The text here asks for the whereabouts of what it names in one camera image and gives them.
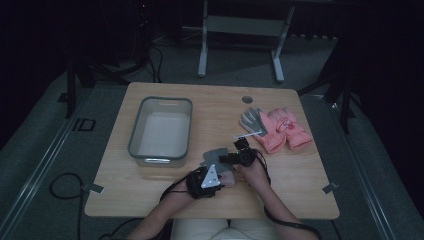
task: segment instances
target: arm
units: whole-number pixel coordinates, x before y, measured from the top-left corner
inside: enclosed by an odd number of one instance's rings
[[[256,191],[265,207],[274,218],[285,222],[301,223],[271,188],[265,171],[258,160],[253,161],[250,167],[244,167],[242,165],[235,165],[234,167],[244,175],[245,180]],[[307,230],[287,227],[280,224],[275,224],[275,228],[279,237],[282,239],[318,239],[313,232]]]
[[[187,191],[186,181],[182,181],[172,190]],[[194,201],[195,199],[188,193],[169,192],[133,230],[127,239],[144,240],[155,237],[162,230],[163,226],[165,226],[168,219]]]

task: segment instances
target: camera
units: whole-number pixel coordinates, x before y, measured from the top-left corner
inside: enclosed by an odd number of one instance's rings
[[[229,153],[226,156],[219,156],[219,162],[241,164],[245,167],[250,167],[257,156],[255,151],[249,147],[247,139],[244,137],[239,138],[239,140],[234,142],[234,146],[238,151],[236,153]]]

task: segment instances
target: pink glove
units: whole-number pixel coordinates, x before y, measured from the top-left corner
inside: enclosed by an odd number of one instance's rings
[[[278,152],[286,143],[286,136],[276,131],[277,121],[269,118],[259,108],[249,108],[243,113],[240,125],[253,135],[265,150],[271,154]]]
[[[312,137],[296,123],[296,117],[288,108],[275,109],[268,117],[278,122],[276,130],[286,135],[291,150],[302,149],[312,142]]]

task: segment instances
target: table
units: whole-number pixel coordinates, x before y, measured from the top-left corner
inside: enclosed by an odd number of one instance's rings
[[[186,97],[193,102],[192,125],[186,164],[181,168],[140,167],[129,155],[127,145],[142,99],[147,96]],[[244,96],[253,102],[246,104]],[[294,90],[206,85],[131,83],[122,102],[94,183],[105,187],[90,194],[85,213],[97,217],[143,217],[158,203],[162,192],[175,180],[199,167],[206,151],[236,149],[233,135],[246,133],[239,125],[248,107],[268,112],[289,107],[311,133],[299,97]],[[263,150],[253,138],[252,148]],[[300,151],[284,146],[265,154],[272,186],[290,210],[302,219],[335,219],[339,210],[315,143]],[[236,186],[223,188],[213,198],[195,201],[175,218],[262,218],[263,205],[236,173]]]

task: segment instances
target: rectangular glass dish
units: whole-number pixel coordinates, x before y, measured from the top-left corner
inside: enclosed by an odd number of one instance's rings
[[[143,99],[128,144],[128,152],[139,166],[184,166],[192,110],[193,104],[186,98]]]

